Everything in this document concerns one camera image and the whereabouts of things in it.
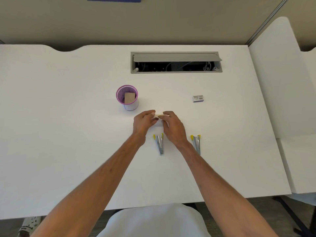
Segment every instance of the floor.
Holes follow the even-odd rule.
[[[314,206],[305,204],[288,197],[283,197],[285,202],[292,208],[298,217],[309,226]],[[259,197],[248,199],[249,202],[262,214],[279,237],[297,237],[292,231],[295,223],[283,209],[280,203],[270,197]],[[196,206],[203,216],[207,230],[212,237],[222,237],[222,233],[212,218],[204,202],[196,203]],[[104,211],[89,237],[97,236],[103,230],[111,217],[113,211]],[[23,219],[0,220],[0,237],[16,237]]]

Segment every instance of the person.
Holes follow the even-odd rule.
[[[32,237],[87,237],[109,203],[148,129],[155,110],[135,116],[132,135],[94,173],[71,191],[46,216]],[[276,237],[259,212],[221,178],[187,140],[176,114],[165,111],[164,133],[187,162],[211,215],[226,237]],[[202,216],[191,207],[167,204],[124,209],[108,221],[100,237],[210,236]]]

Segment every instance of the person's right arm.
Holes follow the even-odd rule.
[[[179,118],[172,111],[164,114],[169,115],[159,116],[163,120],[164,133],[183,155],[223,235],[277,237],[259,212],[195,151]]]

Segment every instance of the human hand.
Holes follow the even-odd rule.
[[[149,127],[156,124],[158,120],[158,118],[154,118],[155,112],[155,110],[143,111],[134,117],[133,134],[140,138],[142,145],[145,143]]]
[[[176,116],[176,114],[173,111],[164,111],[163,114],[169,115],[169,116],[159,116],[159,118],[162,119],[163,131],[168,137],[168,139],[177,148],[188,144],[189,142],[188,142],[188,139],[186,138],[184,125]]]

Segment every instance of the beige wall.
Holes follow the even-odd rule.
[[[266,27],[280,16],[286,16],[290,20],[303,51],[316,47],[316,0],[289,0]]]
[[[281,0],[1,0],[0,39],[87,44],[245,44]]]

